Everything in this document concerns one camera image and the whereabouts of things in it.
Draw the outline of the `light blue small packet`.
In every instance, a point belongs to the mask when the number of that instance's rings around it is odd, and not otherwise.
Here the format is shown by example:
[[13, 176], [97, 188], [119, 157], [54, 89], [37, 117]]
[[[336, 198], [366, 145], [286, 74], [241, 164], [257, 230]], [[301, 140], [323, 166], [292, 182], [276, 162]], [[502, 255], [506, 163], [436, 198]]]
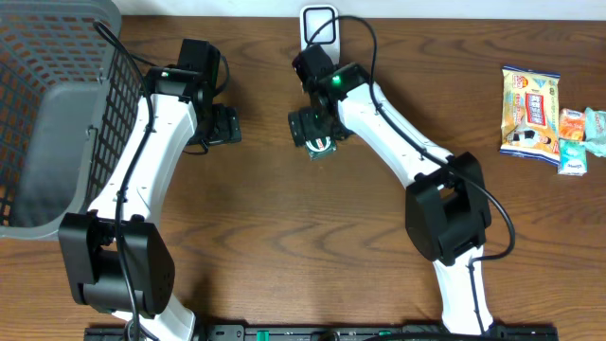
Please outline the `light blue small packet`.
[[606, 155], [605, 148], [605, 112], [587, 107], [584, 111], [586, 150], [597, 157]]

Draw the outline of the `dark green round-label packet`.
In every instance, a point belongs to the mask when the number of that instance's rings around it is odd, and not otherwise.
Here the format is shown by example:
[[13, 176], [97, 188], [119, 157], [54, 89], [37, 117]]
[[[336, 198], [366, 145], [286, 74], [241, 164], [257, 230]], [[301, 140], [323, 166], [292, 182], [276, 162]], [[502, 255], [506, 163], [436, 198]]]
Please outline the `dark green round-label packet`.
[[337, 151], [337, 144], [329, 136], [307, 140], [304, 145], [311, 161], [326, 157]]

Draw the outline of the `orange small packet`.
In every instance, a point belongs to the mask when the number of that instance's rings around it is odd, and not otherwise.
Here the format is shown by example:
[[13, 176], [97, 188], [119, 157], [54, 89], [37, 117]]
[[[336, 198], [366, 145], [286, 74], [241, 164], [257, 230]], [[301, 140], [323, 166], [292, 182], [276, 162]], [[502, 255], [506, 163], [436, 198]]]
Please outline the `orange small packet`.
[[562, 109], [559, 118], [559, 137], [572, 141], [585, 138], [586, 115], [583, 112]]

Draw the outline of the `green white packet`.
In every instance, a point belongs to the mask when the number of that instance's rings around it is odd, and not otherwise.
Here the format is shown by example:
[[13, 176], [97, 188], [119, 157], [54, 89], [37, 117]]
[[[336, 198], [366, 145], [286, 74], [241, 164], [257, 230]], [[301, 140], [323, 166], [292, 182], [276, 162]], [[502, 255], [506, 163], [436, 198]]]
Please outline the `green white packet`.
[[585, 146], [575, 140], [560, 139], [560, 164], [558, 174], [582, 176], [587, 172]]

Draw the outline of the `large yellow snack bag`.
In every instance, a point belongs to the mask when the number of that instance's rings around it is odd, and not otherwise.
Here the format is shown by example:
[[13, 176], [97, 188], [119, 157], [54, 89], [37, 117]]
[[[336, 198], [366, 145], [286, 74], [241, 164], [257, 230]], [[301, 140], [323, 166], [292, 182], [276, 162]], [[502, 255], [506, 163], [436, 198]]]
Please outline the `large yellow snack bag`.
[[502, 73], [500, 153], [559, 165], [561, 75], [512, 65]]

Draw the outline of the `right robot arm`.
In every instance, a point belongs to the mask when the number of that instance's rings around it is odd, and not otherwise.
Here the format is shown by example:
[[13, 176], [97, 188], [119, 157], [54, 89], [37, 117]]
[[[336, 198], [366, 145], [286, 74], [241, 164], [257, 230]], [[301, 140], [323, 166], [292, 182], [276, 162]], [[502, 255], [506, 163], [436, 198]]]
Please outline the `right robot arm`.
[[358, 135], [405, 188], [405, 229], [436, 270], [442, 323], [451, 333], [480, 335], [493, 322], [481, 267], [491, 223], [478, 160], [455, 156], [417, 130], [385, 97], [359, 64], [338, 67], [313, 45], [293, 60], [311, 104], [288, 115], [295, 146], [310, 154], [332, 151]]

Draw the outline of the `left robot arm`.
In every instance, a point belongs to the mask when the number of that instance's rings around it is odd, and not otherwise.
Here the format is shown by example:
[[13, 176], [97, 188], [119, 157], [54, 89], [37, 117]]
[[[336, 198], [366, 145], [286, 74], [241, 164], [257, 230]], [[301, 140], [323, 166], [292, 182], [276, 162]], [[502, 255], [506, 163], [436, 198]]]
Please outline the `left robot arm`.
[[185, 39], [176, 64], [153, 66], [142, 81], [137, 122], [108, 183], [83, 213], [58, 230], [71, 295], [125, 320], [122, 340], [194, 340], [196, 315], [174, 295], [174, 261], [159, 220], [176, 164], [187, 147], [238, 143], [234, 108], [215, 102], [225, 56]]

